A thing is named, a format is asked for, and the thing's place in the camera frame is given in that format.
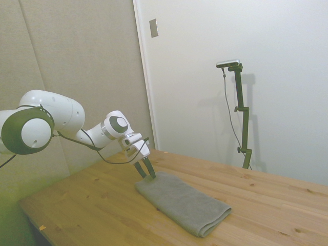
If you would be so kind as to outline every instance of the white wall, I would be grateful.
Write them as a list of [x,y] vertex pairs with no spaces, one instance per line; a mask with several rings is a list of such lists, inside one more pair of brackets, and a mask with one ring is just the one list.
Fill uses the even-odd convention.
[[[215,68],[238,58],[253,169],[328,185],[327,1],[134,3],[160,150],[242,166]],[[227,93],[233,110],[231,72]]]

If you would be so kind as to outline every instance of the wood grain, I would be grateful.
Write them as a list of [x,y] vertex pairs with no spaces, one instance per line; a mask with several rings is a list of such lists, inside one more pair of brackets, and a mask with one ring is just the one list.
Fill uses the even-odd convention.
[[53,245],[328,245],[326,186],[157,150],[149,158],[155,171],[226,202],[231,214],[206,238],[192,236],[135,190],[141,177],[132,165],[104,161],[20,205]]

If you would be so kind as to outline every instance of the green metal stand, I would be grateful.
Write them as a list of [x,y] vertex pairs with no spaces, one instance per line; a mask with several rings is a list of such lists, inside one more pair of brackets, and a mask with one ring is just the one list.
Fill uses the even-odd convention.
[[240,111],[243,112],[243,118],[242,118],[242,140],[241,140],[241,148],[238,147],[237,151],[238,153],[244,153],[245,159],[244,163],[242,165],[242,168],[249,168],[251,156],[252,156],[252,150],[247,148],[247,142],[248,142],[248,121],[249,121],[249,115],[250,115],[250,108],[244,107],[244,101],[242,97],[242,86],[241,86],[241,75],[242,72],[242,64],[238,64],[236,66],[228,67],[228,71],[235,72],[235,79],[236,79],[236,90],[237,90],[237,100],[238,100],[238,106],[235,107],[235,112]]

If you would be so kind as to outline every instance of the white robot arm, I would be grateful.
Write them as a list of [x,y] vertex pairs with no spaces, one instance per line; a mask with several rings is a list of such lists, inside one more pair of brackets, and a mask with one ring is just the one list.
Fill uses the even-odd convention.
[[117,139],[127,162],[134,163],[144,177],[138,163],[142,160],[155,176],[147,159],[150,151],[142,135],[133,132],[120,111],[109,113],[104,121],[88,131],[82,129],[84,122],[85,112],[77,101],[52,92],[29,91],[17,109],[0,111],[0,153],[27,155],[39,152],[49,144],[54,130],[65,139],[97,151]]

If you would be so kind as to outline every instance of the gray towel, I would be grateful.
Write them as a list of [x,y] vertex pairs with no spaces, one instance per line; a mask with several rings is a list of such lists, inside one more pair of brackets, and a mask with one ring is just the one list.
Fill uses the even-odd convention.
[[183,182],[157,172],[135,184],[137,191],[169,218],[197,237],[206,237],[231,212],[231,207]]

